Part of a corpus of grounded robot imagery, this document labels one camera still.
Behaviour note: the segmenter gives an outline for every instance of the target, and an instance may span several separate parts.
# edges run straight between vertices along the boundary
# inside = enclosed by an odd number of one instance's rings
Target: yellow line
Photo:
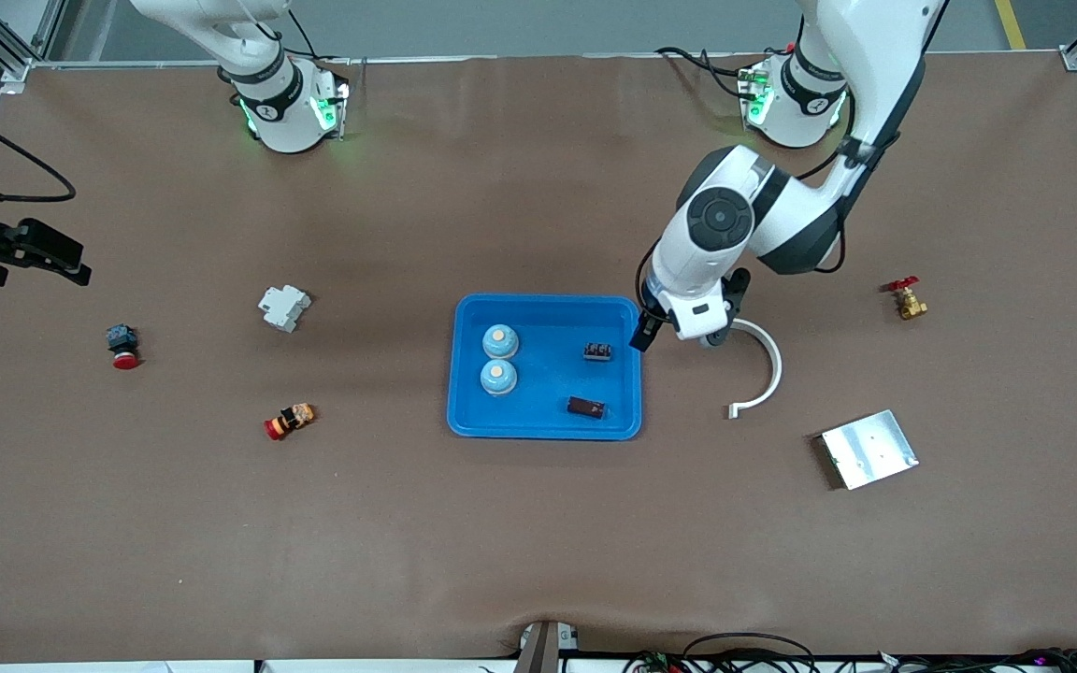
[[[1021,34],[1021,25],[1017,23],[1017,13],[1012,11],[1012,0],[995,0],[995,11],[999,13],[1004,34],[1008,36],[1008,46],[1024,50],[1024,36]]]

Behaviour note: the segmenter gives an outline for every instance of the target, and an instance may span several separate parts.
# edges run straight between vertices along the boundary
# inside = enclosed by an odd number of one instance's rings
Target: light blue round object
[[[504,395],[518,384],[518,370],[508,361],[492,359],[479,370],[479,384],[490,395]]]
[[[518,333],[508,324],[494,324],[479,340],[488,357],[510,359],[518,352]]]

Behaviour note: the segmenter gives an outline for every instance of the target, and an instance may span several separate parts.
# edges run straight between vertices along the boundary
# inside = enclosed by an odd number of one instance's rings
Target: blue tray
[[[479,385],[479,340],[493,324],[518,333],[518,384],[492,396]],[[629,439],[642,425],[641,353],[629,348],[638,309],[623,297],[470,294],[457,307],[448,425],[464,437]],[[587,342],[610,343],[610,362],[586,361]],[[569,396],[604,402],[605,416],[570,413]]]

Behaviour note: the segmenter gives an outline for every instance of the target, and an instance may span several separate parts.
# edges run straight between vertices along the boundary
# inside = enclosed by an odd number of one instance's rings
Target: brown table
[[[631,293],[697,162],[754,142],[663,60],[384,65],[350,136],[277,156],[210,69],[32,73],[0,129],[81,190],[93,284],[0,290],[0,661],[492,656],[756,629],[821,653],[1077,646],[1077,74],[943,55],[833,277],[751,261],[786,357],[670,334],[631,443],[444,421],[478,291]],[[0,148],[0,191],[53,188]],[[877,286],[922,278],[905,323]],[[266,286],[316,296],[299,331]],[[102,332],[146,362],[110,367]],[[286,443],[261,429],[308,401]],[[893,408],[922,464],[834,490],[808,435]]]

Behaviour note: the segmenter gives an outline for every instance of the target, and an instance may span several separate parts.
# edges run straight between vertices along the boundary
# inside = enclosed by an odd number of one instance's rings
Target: silver square plate
[[[821,443],[847,489],[858,489],[918,464],[890,409],[822,432]]]

